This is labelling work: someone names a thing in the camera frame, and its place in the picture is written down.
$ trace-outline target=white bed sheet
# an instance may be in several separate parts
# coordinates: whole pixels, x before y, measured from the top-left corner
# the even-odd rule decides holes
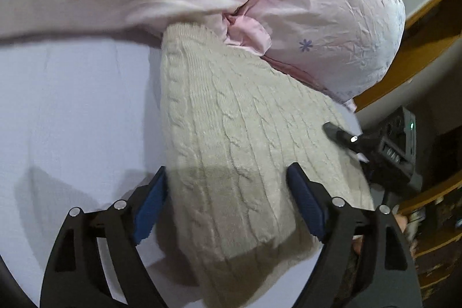
[[[164,164],[159,67],[159,49],[111,37],[0,46],[0,254],[35,304],[69,209],[106,209]],[[174,243],[167,208],[138,251],[170,308],[203,307]],[[124,301],[101,248],[111,292]],[[251,307],[292,306],[318,255]]]

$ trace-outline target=metal screw head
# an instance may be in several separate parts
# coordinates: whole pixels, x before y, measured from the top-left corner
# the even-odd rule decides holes
[[[387,205],[380,205],[378,209],[384,214],[390,214],[391,210]]]
[[[125,200],[119,200],[114,203],[114,208],[117,210],[124,209],[126,207],[126,201]]]
[[[334,197],[332,199],[332,203],[337,207],[337,208],[343,208],[345,206],[345,200],[342,199],[341,197]]]
[[[69,215],[71,217],[77,217],[78,215],[80,214],[80,208],[72,208],[70,211],[69,211]]]

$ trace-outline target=wooden shelf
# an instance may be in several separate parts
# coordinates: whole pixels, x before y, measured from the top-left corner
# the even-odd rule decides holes
[[[447,277],[451,275],[453,270],[454,266],[451,266],[449,268],[441,268],[441,270],[436,269],[429,276],[426,276],[424,274],[419,275],[420,289],[426,289],[428,287],[433,286],[434,284],[444,281]]]
[[[422,290],[422,300],[425,301],[435,293],[434,287]]]
[[[418,239],[417,251],[415,257],[440,249],[453,241],[459,241],[462,237],[462,230],[456,230],[451,227],[443,227],[434,234],[423,239]]]
[[[411,17],[406,19],[406,24],[404,25],[404,29],[409,29],[414,25],[418,20],[424,17],[430,10],[435,8],[438,4],[440,4],[443,0],[431,0],[427,4],[425,4],[419,11],[413,14]]]
[[[444,182],[437,184],[425,192],[422,192],[420,195],[417,195],[410,200],[403,201],[400,204],[398,213],[404,216],[411,214],[413,211],[431,203],[432,201],[435,201],[438,197],[447,195],[449,192],[459,188],[460,186],[462,186],[462,170],[455,173]]]
[[[443,0],[440,10],[415,35],[404,40],[382,81],[354,97],[357,111],[390,93],[422,71],[459,39],[462,0]]]

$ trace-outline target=black electronic device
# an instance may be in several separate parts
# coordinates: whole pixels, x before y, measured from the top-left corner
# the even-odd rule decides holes
[[[340,147],[362,153],[369,160],[362,164],[364,175],[369,183],[385,189],[384,203],[394,206],[420,193],[422,177],[415,171],[417,124],[414,114],[406,108],[398,108],[360,136],[332,123],[324,124],[323,129]]]

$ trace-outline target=cream knit sweater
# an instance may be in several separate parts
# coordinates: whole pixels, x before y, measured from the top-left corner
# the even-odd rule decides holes
[[[162,113],[181,250],[210,308],[243,307],[319,247],[286,187],[297,161],[332,196],[372,208],[355,161],[323,134],[332,101],[197,25],[163,36]]]

